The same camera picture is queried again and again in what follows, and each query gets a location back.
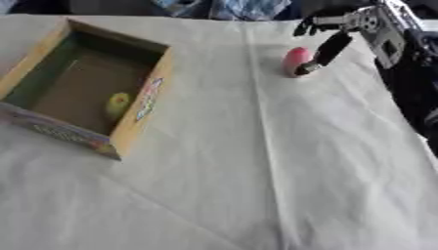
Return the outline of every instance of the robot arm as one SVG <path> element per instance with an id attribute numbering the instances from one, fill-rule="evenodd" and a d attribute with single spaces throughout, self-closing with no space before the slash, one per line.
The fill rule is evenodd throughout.
<path id="1" fill-rule="evenodd" d="M 424 31 L 421 21 L 401 0 L 373 0 L 369 6 L 322 10 L 302 21 L 294 35 L 337 29 L 297 75 L 328 65 L 360 32 L 375 54 L 386 88 L 411 126 L 438 156 L 438 33 Z"/>

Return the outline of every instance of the cardboard box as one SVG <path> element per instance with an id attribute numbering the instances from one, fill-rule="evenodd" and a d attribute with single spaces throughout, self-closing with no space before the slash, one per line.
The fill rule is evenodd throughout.
<path id="1" fill-rule="evenodd" d="M 121 159 L 171 74 L 169 47 L 66 20 L 0 80 L 2 118 Z M 113 94 L 132 104 L 114 123 Z"/>

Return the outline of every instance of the yellow-green ball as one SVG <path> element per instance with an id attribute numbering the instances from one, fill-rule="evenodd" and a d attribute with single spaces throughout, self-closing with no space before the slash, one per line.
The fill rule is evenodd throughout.
<path id="1" fill-rule="evenodd" d="M 131 99 L 126 93 L 117 93 L 112 95 L 106 106 L 106 115 L 112 122 L 118 121 L 131 104 Z"/>

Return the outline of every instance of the white sheet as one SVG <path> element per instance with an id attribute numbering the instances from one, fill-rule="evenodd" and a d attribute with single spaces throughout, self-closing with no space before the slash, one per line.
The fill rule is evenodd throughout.
<path id="1" fill-rule="evenodd" d="M 59 17 L 0 18 L 0 73 Z M 296 22 L 80 17 L 174 47 L 123 162 L 2 123 L 2 249 L 437 249 L 436 173 L 358 37 L 297 80 Z"/>

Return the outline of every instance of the colorful label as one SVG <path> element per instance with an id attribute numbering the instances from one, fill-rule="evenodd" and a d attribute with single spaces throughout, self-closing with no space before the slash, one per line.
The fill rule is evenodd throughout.
<path id="1" fill-rule="evenodd" d="M 137 121 L 141 120 L 153 110 L 156 96 L 158 94 L 158 88 L 161 85 L 162 81 L 163 78 L 157 78 L 151 84 L 148 84 L 148 86 L 146 86 L 140 110 L 137 112 Z"/>

